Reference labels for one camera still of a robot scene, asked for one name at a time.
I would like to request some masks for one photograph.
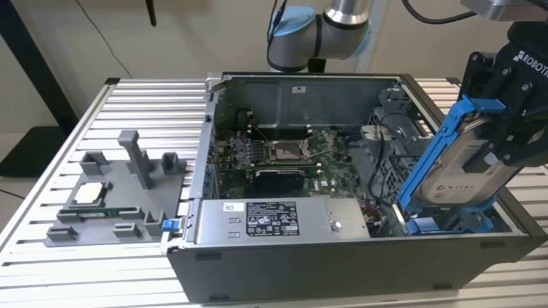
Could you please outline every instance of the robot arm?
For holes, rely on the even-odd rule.
[[[272,69],[293,73],[308,60],[344,59],[367,46],[371,0],[333,0],[324,13],[283,3],[271,25],[267,59]]]
[[[460,0],[477,15],[492,21],[545,21],[548,1],[545,0]]]
[[[405,221],[412,234],[423,218],[447,222],[435,232],[488,232],[483,213],[500,188],[524,167],[548,163],[545,33],[545,22],[515,22],[500,52],[469,57],[460,100],[399,193],[416,217]],[[456,210],[444,215],[441,207]]]

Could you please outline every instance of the barcode sticker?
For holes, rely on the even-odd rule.
[[[241,202],[225,202],[223,206],[224,212],[243,212],[244,203]]]
[[[307,87],[303,87],[303,86],[300,86],[300,87],[293,87],[293,88],[291,88],[291,92],[292,92],[293,94],[296,94],[296,93],[307,93]]]

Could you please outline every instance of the robotiq logo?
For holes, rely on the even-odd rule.
[[[520,53],[513,57],[513,61],[525,62],[528,66],[531,66],[544,77],[548,77],[548,66],[540,63],[533,57],[531,57],[523,50]]]

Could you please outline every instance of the black power cord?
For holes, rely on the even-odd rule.
[[[129,78],[133,78],[132,74],[131,74],[129,71],[128,71],[128,68],[127,68],[125,65],[121,63],[119,57],[117,57],[116,54],[113,53],[113,50],[112,50],[109,41],[108,41],[107,38],[104,37],[101,30],[99,29],[99,27],[97,27],[97,25],[95,24],[92,18],[89,17],[88,12],[85,11],[83,4],[80,3],[80,0],[75,0],[75,2],[76,2],[76,4],[77,4],[77,6],[80,7],[80,9],[81,9],[81,11],[83,11],[83,13],[84,13],[84,15],[85,15],[85,18],[88,18],[89,23],[93,25],[93,28],[96,29],[99,35],[101,36],[103,41],[104,41],[104,43],[105,43],[105,45],[107,45],[107,47],[108,47],[108,49],[109,49],[109,51],[111,51],[111,55],[112,55],[113,59],[115,59],[115,60],[117,61],[117,63],[120,64],[120,66],[121,66],[121,68],[124,69],[125,73],[128,74]]]
[[[452,17],[441,18],[441,19],[431,19],[424,17],[423,15],[419,14],[419,12],[415,10],[415,8],[411,6],[409,0],[401,0],[403,6],[408,10],[409,14],[423,23],[425,24],[451,24],[452,22],[461,21],[463,19],[467,19],[472,16],[476,16],[477,14],[475,12],[467,12],[463,14],[459,14]]]
[[[272,12],[271,12],[271,18],[269,18],[269,22],[268,22],[268,34],[267,34],[267,61],[269,61],[271,57],[271,45],[272,45],[272,40],[275,39],[275,31],[276,31],[276,27],[281,22],[281,17],[284,16],[284,12],[285,12],[285,6],[288,4],[288,0],[284,0],[284,2],[281,3],[280,9],[277,9],[277,13],[275,16],[275,11],[276,11],[276,6],[277,6],[277,0],[273,0],[273,6],[272,6]]]
[[[11,191],[5,191],[3,189],[0,189],[0,193],[8,194],[9,196],[13,196],[13,197],[20,198],[20,199],[25,199],[25,197],[23,197],[21,195],[19,195],[19,194],[16,194]]]
[[[384,198],[387,198],[387,197],[383,196],[383,195],[377,196],[376,194],[373,194],[373,192],[372,192],[372,187],[373,187],[373,181],[375,181],[375,179],[376,179],[376,177],[377,177],[377,174],[379,174],[379,171],[380,171],[380,166],[381,166],[383,158],[384,158],[384,143],[385,143],[385,141],[384,141],[384,133],[383,133],[383,129],[381,129],[381,128],[385,127],[385,128],[388,128],[388,129],[391,130],[391,128],[389,128],[385,124],[383,124],[383,121],[384,121],[384,119],[385,119],[387,117],[395,116],[395,115],[403,116],[403,117],[408,118],[411,121],[413,120],[413,119],[411,119],[411,117],[409,117],[408,114],[403,114],[403,113],[399,113],[399,112],[389,112],[388,114],[385,114],[385,115],[380,118],[379,123],[377,123],[379,134],[380,134],[380,145],[379,145],[377,161],[375,162],[375,171],[373,171],[373,173],[371,174],[369,181],[367,182],[367,192],[369,193],[369,196],[373,198],[376,204],[377,204],[377,205],[385,205],[385,206],[388,206],[388,207],[391,207],[392,204],[388,204],[388,202],[384,201]],[[381,194],[383,194],[383,192],[384,192],[384,181],[383,181],[383,184],[381,184],[381,185],[383,185],[383,186],[381,186]]]

